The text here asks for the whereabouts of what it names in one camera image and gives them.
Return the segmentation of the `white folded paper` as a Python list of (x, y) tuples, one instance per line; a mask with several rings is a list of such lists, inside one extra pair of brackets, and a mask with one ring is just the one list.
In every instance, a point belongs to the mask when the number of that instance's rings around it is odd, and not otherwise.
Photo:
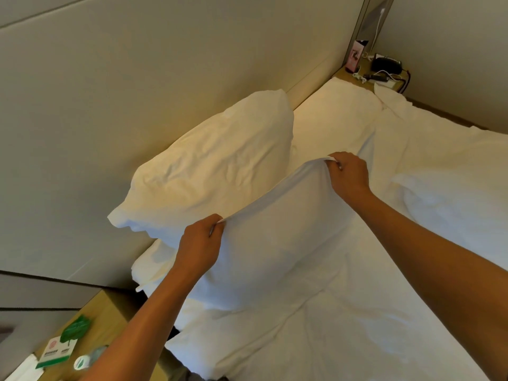
[(45, 370), (37, 364), (35, 354), (30, 354), (4, 381), (39, 381)]

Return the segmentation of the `person's right hand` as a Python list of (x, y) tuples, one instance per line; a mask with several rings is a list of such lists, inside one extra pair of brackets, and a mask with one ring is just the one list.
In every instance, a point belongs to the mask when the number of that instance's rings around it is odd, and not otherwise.
[(341, 199), (352, 204), (372, 194), (365, 160), (350, 152), (335, 152), (329, 157), (342, 165), (342, 172), (329, 173), (331, 186)]

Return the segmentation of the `white duvet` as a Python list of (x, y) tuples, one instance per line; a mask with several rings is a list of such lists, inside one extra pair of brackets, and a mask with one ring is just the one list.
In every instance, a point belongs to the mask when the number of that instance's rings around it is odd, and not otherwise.
[[(393, 178), (480, 141), (378, 87), (370, 185), (411, 217)], [(238, 312), (205, 310), (166, 343), (190, 371), (231, 381), (488, 381), (359, 217), (301, 261), (280, 288)]]

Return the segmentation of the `white and green card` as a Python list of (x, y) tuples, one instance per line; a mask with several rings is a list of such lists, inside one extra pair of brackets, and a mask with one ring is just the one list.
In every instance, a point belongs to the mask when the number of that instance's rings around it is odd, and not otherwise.
[(67, 341), (60, 341), (60, 339), (61, 336), (58, 336), (48, 341), (48, 344), (41, 354), (35, 369), (42, 369), (48, 366), (53, 366), (70, 359), (78, 340), (72, 339)]

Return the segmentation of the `person's left forearm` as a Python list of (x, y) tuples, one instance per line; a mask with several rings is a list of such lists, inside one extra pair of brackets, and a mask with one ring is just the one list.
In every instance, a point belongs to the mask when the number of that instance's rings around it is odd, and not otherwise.
[(184, 301), (209, 268), (175, 264), (80, 381), (149, 381)]

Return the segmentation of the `wooden nightstand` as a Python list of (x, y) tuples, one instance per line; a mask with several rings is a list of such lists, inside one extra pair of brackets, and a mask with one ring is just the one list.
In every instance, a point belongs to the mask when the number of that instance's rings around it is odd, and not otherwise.
[(120, 335), (133, 318), (135, 313), (146, 300), (144, 295), (132, 292), (121, 293), (112, 290), (101, 290), (84, 307), (75, 312), (69, 320), (64, 322), (47, 340), (35, 351), (37, 358), (41, 358), (49, 340), (58, 337), (64, 329), (81, 315), (90, 321), (90, 327), (85, 335), (80, 338), (68, 360), (44, 368), (44, 373), (38, 381), (80, 381), (91, 369), (93, 362), (88, 367), (76, 370), (75, 362), (83, 356), (93, 359), (95, 351), (103, 346), (110, 346)]

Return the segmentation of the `green leaf-shaped card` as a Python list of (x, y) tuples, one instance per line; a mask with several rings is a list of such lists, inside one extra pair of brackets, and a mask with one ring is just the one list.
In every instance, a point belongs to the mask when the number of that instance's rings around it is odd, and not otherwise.
[(79, 340), (84, 337), (86, 332), (91, 326), (91, 319), (84, 314), (79, 315), (77, 319), (72, 321), (65, 327), (60, 334), (60, 343), (65, 343), (72, 340)]

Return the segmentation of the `person's left hand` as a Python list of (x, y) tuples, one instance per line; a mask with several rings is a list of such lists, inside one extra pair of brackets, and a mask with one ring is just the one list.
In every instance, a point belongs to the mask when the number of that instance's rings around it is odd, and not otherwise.
[(174, 268), (198, 278), (217, 262), (222, 234), (207, 234), (200, 220), (185, 228), (177, 251)]

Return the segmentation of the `person's right forearm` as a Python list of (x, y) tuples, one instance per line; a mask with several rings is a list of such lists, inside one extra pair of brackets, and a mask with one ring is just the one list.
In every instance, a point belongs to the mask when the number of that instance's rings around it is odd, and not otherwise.
[(343, 198), (485, 375), (508, 381), (508, 271), (404, 217), (370, 190)]

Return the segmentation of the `black telephone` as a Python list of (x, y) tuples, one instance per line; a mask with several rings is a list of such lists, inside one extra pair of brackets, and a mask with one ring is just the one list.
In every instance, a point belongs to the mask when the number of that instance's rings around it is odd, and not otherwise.
[(403, 71), (402, 63), (399, 60), (376, 54), (371, 62), (372, 72), (387, 72), (389, 74), (400, 75)]

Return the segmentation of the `white bed sheet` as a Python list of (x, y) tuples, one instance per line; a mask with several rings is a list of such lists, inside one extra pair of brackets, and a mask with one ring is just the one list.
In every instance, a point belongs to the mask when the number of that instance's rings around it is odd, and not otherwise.
[(294, 111), (287, 173), (308, 160), (358, 150), (382, 109), (373, 92), (336, 77), (330, 79)]

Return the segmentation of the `white reading lamp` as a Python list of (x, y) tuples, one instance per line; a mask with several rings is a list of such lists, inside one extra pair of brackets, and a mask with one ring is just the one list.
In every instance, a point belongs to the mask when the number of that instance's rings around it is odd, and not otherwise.
[(380, 33), (380, 30), (382, 28), (382, 21), (383, 21), (383, 18), (384, 18), (384, 13), (386, 12), (386, 7), (383, 7), (381, 10), (380, 10), (380, 13), (379, 13), (379, 18), (378, 18), (378, 22), (377, 22), (377, 26), (376, 26), (376, 30), (375, 30), (375, 34), (374, 34), (374, 38), (372, 40), (372, 44), (370, 46), (370, 49), (369, 49), (369, 53), (372, 53), (374, 48), (375, 48), (375, 44), (377, 43), (377, 40), (378, 40), (378, 36), (379, 36), (379, 33)]

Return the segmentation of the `small clear plastic bottle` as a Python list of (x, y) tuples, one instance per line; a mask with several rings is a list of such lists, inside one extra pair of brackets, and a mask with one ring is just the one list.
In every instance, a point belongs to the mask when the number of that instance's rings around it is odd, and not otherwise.
[(82, 371), (89, 369), (99, 359), (99, 357), (105, 352), (105, 350), (108, 347), (109, 345), (99, 346), (90, 353), (79, 356), (73, 364), (74, 370)]

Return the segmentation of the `pink standing card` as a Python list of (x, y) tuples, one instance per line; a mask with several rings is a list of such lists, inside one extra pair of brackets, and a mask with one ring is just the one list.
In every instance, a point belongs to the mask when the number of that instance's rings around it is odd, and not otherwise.
[(344, 65), (346, 72), (354, 74), (359, 70), (359, 62), (369, 40), (355, 40)]

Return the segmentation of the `wooden bedside shelf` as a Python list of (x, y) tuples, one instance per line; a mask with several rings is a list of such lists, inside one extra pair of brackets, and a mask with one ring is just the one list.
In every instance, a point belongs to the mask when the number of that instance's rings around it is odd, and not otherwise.
[[(374, 91), (375, 84), (372, 83), (373, 81), (364, 81), (363, 77), (365, 74), (375, 74), (375, 72), (372, 72), (370, 68), (371, 61), (367, 58), (361, 58), (359, 62), (359, 70), (357, 72), (358, 76), (347, 73), (345, 67), (342, 67), (333, 75), (333, 77), (352, 83), (364, 89)], [(389, 77), (390, 80), (399, 81), (401, 83), (401, 85), (399, 85), (398, 93), (404, 93), (404, 91), (407, 89), (408, 84), (410, 83), (411, 73), (409, 70), (403, 69), (400, 75), (391, 74)]]

